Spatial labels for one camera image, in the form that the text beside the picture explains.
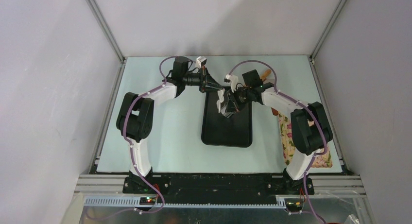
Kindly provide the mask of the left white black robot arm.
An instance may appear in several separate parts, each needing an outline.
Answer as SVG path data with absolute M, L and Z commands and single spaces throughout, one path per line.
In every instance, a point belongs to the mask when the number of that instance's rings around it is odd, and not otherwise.
M 166 101 L 178 97 L 187 86 L 196 86 L 201 93 L 216 92 L 218 113 L 222 112 L 225 90 L 208 72 L 207 59 L 199 56 L 191 60 L 184 56 L 172 56 L 173 67 L 168 74 L 161 73 L 162 83 L 141 94 L 125 94 L 116 121 L 116 127 L 128 142 L 132 161 L 131 173 L 138 175 L 135 187 L 142 193 L 153 189 L 154 181 L 147 176 L 152 170 L 146 139 L 152 126 L 154 109 Z

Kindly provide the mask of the white dough ball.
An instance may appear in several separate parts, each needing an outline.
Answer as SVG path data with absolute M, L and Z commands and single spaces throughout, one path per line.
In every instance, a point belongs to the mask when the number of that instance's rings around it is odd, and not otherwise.
M 224 88 L 217 91 L 218 99 L 217 99 L 216 104 L 217 104 L 218 113 L 221 113 L 222 104 L 224 102 L 224 93 L 225 93 Z

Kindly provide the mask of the black baking tray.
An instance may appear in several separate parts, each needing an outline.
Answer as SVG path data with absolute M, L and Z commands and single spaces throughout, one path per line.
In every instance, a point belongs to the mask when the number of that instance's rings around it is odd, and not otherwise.
M 253 142 L 252 104 L 229 118 L 217 109 L 217 92 L 206 94 L 201 141 L 206 145 L 248 148 Z

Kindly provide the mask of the wooden dough roller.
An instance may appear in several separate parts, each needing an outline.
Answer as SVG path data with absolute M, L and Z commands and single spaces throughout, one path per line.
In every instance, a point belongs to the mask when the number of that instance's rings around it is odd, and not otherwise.
M 261 75 L 260 79 L 264 82 L 267 80 L 267 78 L 272 74 L 272 71 L 270 69 L 266 69 Z

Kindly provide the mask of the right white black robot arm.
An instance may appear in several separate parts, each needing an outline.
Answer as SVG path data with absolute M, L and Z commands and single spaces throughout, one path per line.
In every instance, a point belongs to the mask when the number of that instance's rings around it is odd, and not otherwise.
M 328 153 L 328 143 L 333 133 L 324 106 L 320 102 L 308 103 L 293 98 L 277 88 L 277 79 L 262 80 L 256 70 L 243 74 L 243 84 L 238 76 L 229 72 L 225 78 L 228 91 L 218 92 L 218 111 L 231 117 L 247 104 L 256 102 L 279 112 L 284 122 L 280 128 L 288 129 L 287 142 L 294 147 L 282 181 L 285 192 L 297 193 L 302 181 L 309 173 L 315 159 Z

